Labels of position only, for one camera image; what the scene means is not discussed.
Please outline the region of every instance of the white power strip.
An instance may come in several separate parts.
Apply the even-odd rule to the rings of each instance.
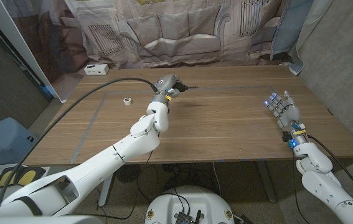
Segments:
[[[84,68],[84,71],[87,75],[106,75],[109,71],[108,65],[87,65]]]

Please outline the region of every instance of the wooden table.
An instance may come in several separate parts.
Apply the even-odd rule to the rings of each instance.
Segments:
[[[301,110],[307,132],[338,157],[353,157],[353,137],[288,67],[196,67],[112,70],[86,76],[56,117],[88,90],[114,78],[154,83],[173,73],[197,90],[172,99],[169,129],[150,163],[278,160],[292,157],[276,118],[263,105],[272,91],[288,90]],[[123,99],[130,97],[132,105]],[[129,134],[146,114],[153,92],[145,83],[119,82],[91,94],[68,113],[35,148],[27,165],[80,164]],[[148,154],[129,161],[145,163]]]

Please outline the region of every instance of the table leg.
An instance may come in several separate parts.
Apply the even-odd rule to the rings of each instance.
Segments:
[[[107,179],[103,181],[103,186],[101,187],[101,193],[99,196],[99,206],[104,207],[107,204],[108,196],[110,195],[111,187],[113,185],[113,177],[111,174]]]
[[[257,161],[257,166],[259,173],[262,178],[263,185],[265,186],[266,194],[268,195],[268,199],[270,203],[277,202],[275,190],[273,189],[273,184],[270,180],[270,175],[268,171],[268,167],[266,166],[265,161]]]

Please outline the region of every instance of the roll of tape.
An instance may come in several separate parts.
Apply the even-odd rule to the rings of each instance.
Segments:
[[[132,104],[132,99],[129,98],[129,97],[125,98],[125,99],[124,99],[124,104],[125,104],[126,106],[131,105],[131,104]]]

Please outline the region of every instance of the concrete wall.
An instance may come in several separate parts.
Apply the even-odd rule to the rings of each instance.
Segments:
[[[353,1],[334,0],[299,55],[305,63],[300,79],[353,135]],[[343,163],[351,164],[348,170],[353,175],[353,160]],[[286,223],[305,223],[295,205],[291,166],[287,162],[271,162],[270,172]],[[334,169],[340,170],[336,163]],[[343,171],[337,171],[336,176],[353,196],[352,181]],[[297,186],[302,189],[300,180],[297,173]],[[298,200],[308,222],[339,223],[328,207],[305,190],[299,190]]]

